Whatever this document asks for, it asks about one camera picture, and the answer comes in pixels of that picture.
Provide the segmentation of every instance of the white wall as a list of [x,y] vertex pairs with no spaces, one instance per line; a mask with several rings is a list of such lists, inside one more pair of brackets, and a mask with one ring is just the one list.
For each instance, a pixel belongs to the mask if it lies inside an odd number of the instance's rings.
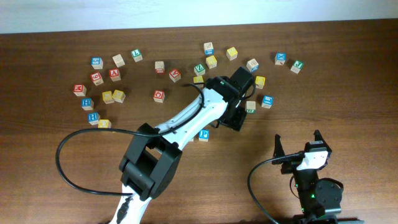
[[0,0],[0,33],[398,17],[398,0]]

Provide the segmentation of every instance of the brown table surface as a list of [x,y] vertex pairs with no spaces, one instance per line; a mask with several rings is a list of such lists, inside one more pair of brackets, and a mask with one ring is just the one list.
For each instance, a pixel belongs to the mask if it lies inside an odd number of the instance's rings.
[[[286,153],[301,151],[319,129],[333,150],[319,172],[344,183],[339,217],[368,223],[398,220],[398,20],[308,22],[172,29],[101,30],[0,35],[0,222],[99,223],[114,215],[119,197],[84,194],[69,187],[55,167],[55,149],[68,133],[90,128],[74,84],[83,83],[95,111],[115,128],[136,130],[163,123],[196,96],[194,65],[205,63],[204,42],[213,42],[218,64],[205,78],[230,76],[255,58],[254,75],[267,78],[252,100],[240,132],[210,128],[209,142],[195,139],[183,150],[172,183],[153,200],[144,223],[237,223],[264,221],[246,187],[249,171],[272,157],[274,135]],[[236,47],[229,61],[226,49]],[[130,51],[144,60],[134,62]],[[274,65],[276,52],[305,63],[296,75]],[[112,56],[121,54],[122,80],[112,82]],[[91,57],[100,56],[104,84],[94,86]],[[177,68],[177,83],[157,75]],[[101,92],[122,90],[123,104],[106,105]],[[164,90],[164,103],[154,102]],[[271,109],[263,95],[274,96]],[[121,191],[118,170],[131,136],[84,134],[63,148],[61,163],[71,180],[84,187]],[[290,193],[290,175],[266,165],[252,179],[259,201],[276,218],[301,213]]]

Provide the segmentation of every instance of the toy block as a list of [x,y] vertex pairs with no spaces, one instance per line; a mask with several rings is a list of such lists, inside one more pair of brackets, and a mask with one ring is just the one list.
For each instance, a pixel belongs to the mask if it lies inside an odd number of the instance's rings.
[[292,66],[292,68],[290,69],[290,71],[299,74],[299,71],[303,68],[304,63],[301,61],[296,60]]
[[205,55],[212,55],[214,54],[213,43],[205,43],[203,44],[203,48],[205,49]]
[[206,58],[206,64],[209,69],[217,67],[217,59],[214,55]]
[[109,77],[111,77],[112,81],[114,81],[114,82],[122,80],[122,78],[120,76],[119,69],[117,69],[117,68],[111,69],[109,71]]
[[105,91],[102,93],[102,99],[106,104],[114,103],[114,99],[112,98],[112,91]]
[[125,97],[126,95],[124,94],[124,92],[120,90],[115,90],[112,95],[113,100],[118,103],[123,103]]
[[90,98],[81,99],[81,107],[84,110],[93,110],[94,109],[94,101]]
[[86,96],[87,89],[84,85],[75,85],[73,88],[73,93],[76,96]]
[[274,103],[274,97],[264,96],[264,98],[262,99],[261,107],[269,109],[271,108],[273,103]]
[[164,73],[164,62],[155,62],[155,72]]
[[100,115],[97,112],[88,114],[88,122],[91,125],[98,124],[99,120],[100,120]]
[[250,72],[254,72],[259,69],[259,64],[257,63],[256,59],[252,59],[248,61],[246,67],[249,69]]
[[181,79],[181,73],[177,69],[173,69],[169,72],[169,77],[173,80],[173,82],[177,82]]
[[210,132],[209,130],[201,130],[199,132],[199,141],[209,141]]
[[98,121],[98,128],[111,128],[112,123],[108,119],[101,119]]
[[156,91],[155,91],[155,94],[154,94],[154,100],[155,100],[155,102],[163,103],[163,101],[164,101],[164,96],[165,96],[165,94],[164,94],[163,91],[156,90]]
[[226,51],[226,56],[229,60],[234,60],[238,57],[238,51],[234,47],[231,47]]
[[202,64],[199,64],[193,68],[193,71],[197,76],[204,75],[206,73],[206,69]]
[[116,64],[116,66],[118,68],[122,67],[123,65],[125,65],[124,60],[122,58],[122,55],[118,54],[118,55],[113,56],[112,58],[113,58],[113,61],[114,61],[114,63]]
[[256,88],[262,89],[264,87],[264,84],[266,84],[266,78],[265,77],[256,77]]
[[254,114],[256,112],[256,102],[255,101],[247,101],[246,102],[246,112],[250,114]]
[[203,76],[198,76],[198,77],[193,77],[193,84],[195,84],[199,88],[203,88],[205,84],[203,84],[205,81],[203,81]]
[[275,64],[283,65],[285,62],[286,62],[286,54],[285,53],[276,53]]
[[100,85],[104,83],[104,80],[102,79],[101,74],[99,72],[91,74],[90,77],[95,85]]
[[102,69],[104,66],[104,61],[100,57],[93,57],[91,59],[91,66],[93,66],[94,69]]
[[134,59],[135,62],[139,62],[139,61],[142,60],[141,51],[139,51],[138,49],[133,50],[133,51],[131,52],[131,56],[132,56],[132,58]]

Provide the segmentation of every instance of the yellow cube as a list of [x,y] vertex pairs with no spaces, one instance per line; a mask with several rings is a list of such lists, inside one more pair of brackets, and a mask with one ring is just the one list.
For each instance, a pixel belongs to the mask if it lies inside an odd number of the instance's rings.
[[112,91],[106,91],[102,93],[102,99],[106,104],[108,103],[114,103],[114,100],[112,98]]
[[264,87],[264,84],[266,84],[266,78],[265,77],[256,77],[256,88],[262,89]]
[[226,51],[226,56],[229,60],[234,60],[238,57],[238,51],[234,47],[231,47]]
[[98,121],[98,128],[111,128],[112,124],[108,119],[101,119]]
[[198,76],[198,77],[193,77],[193,84],[196,84],[199,88],[203,88],[205,85],[203,84],[205,81],[203,81],[203,76]]
[[120,90],[115,90],[112,96],[113,100],[119,103],[123,103],[125,97],[126,95],[123,93],[123,91]]
[[209,67],[210,69],[217,67],[216,57],[214,57],[214,55],[207,57],[206,64],[207,64],[207,67]]

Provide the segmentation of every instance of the wooden block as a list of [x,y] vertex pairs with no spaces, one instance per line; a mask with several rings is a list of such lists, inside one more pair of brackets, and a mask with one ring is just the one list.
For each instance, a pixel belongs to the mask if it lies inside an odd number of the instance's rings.
[[163,103],[164,97],[165,97],[165,94],[164,94],[163,91],[160,91],[160,90],[156,90],[156,91],[155,91],[155,94],[154,94],[154,100],[155,100],[155,102]]
[[104,83],[104,80],[102,79],[101,74],[99,72],[91,74],[90,77],[95,85],[100,85]]
[[76,96],[86,96],[87,89],[84,85],[75,85],[73,88],[73,93]]
[[102,69],[104,61],[102,61],[100,57],[93,57],[91,58],[91,66],[93,66],[94,69]]
[[256,88],[262,89],[264,85],[266,84],[266,78],[265,77],[256,77]]
[[111,128],[112,124],[108,119],[101,119],[98,121],[98,128]]
[[262,99],[261,107],[269,109],[271,108],[273,103],[274,103],[274,97],[264,96],[264,98]]
[[196,86],[198,86],[199,88],[203,88],[205,86],[205,84],[203,84],[205,81],[203,81],[203,76],[198,76],[198,77],[193,77],[193,84],[195,84]]
[[93,110],[94,109],[94,101],[90,98],[81,99],[81,107],[84,110]]
[[98,124],[98,121],[100,119],[101,119],[101,117],[100,117],[100,115],[97,112],[88,114],[88,122],[91,125]]
[[116,66],[118,68],[122,67],[123,65],[125,65],[124,60],[122,58],[122,55],[118,54],[118,55],[113,56],[112,58],[113,58],[113,61],[114,61],[114,63],[116,64]]
[[252,59],[248,61],[246,67],[249,69],[250,72],[254,72],[259,69],[259,64],[257,63],[256,59]]
[[209,141],[210,132],[209,130],[202,129],[199,132],[199,141]]
[[296,60],[293,64],[292,68],[290,69],[290,71],[292,71],[296,74],[299,74],[299,71],[303,68],[303,66],[304,66],[303,62]]
[[205,43],[203,44],[203,48],[205,49],[205,55],[212,55],[214,54],[213,43]]
[[286,62],[286,54],[285,53],[276,53],[275,64],[283,65],[285,62]]
[[193,68],[193,71],[197,76],[204,75],[206,73],[206,69],[202,64],[199,64]]
[[181,73],[177,69],[173,69],[169,72],[169,77],[173,80],[173,82],[177,82],[181,79]]
[[210,57],[207,57],[206,58],[206,64],[207,64],[207,67],[209,67],[209,69],[217,67],[216,57],[214,57],[214,55],[212,55]]
[[134,59],[135,62],[139,62],[139,61],[142,60],[141,51],[139,51],[138,49],[133,50],[133,51],[131,52],[131,56],[132,56],[132,58]]
[[120,76],[119,69],[117,69],[117,68],[111,69],[109,71],[109,77],[111,77],[112,81],[114,81],[114,82],[122,80],[122,78]]
[[114,103],[114,99],[112,98],[112,91],[105,91],[102,93],[102,99],[106,104]]
[[234,60],[238,57],[238,51],[234,47],[231,47],[226,51],[226,56],[229,60]]
[[246,102],[246,112],[249,114],[254,114],[256,112],[256,102],[255,101],[247,101]]
[[164,62],[155,62],[155,72],[164,73]]
[[126,95],[124,94],[124,92],[120,90],[115,90],[112,95],[113,100],[118,103],[123,103],[125,97]]

